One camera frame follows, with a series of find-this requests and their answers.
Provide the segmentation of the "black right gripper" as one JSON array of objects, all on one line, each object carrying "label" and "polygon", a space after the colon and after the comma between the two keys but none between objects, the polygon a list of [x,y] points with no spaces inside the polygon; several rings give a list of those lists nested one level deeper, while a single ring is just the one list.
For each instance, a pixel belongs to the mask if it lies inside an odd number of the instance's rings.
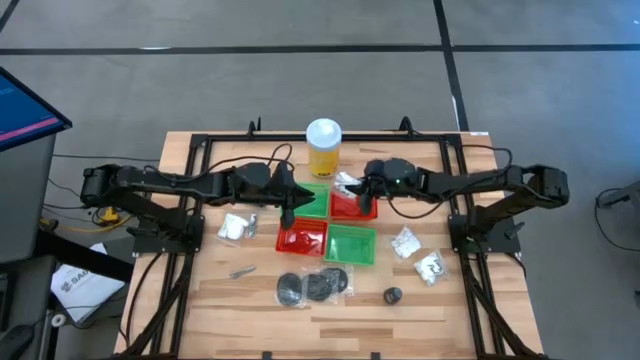
[{"label": "black right gripper", "polygon": [[364,174],[363,184],[345,186],[349,192],[359,196],[363,216],[371,213],[373,198],[425,197],[419,189],[421,173],[407,160],[372,160],[367,163]]}]

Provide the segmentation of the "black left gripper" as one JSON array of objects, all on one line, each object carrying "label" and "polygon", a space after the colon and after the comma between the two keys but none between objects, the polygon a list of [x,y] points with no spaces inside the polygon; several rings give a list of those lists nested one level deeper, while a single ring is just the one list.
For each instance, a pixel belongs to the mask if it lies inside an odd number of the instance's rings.
[{"label": "black left gripper", "polygon": [[[260,204],[298,208],[315,200],[315,193],[295,185],[292,172],[286,165],[278,165],[274,173],[264,163],[252,162],[232,167],[225,172],[216,204]],[[295,212],[281,208],[280,225],[290,229],[296,221]]]}]

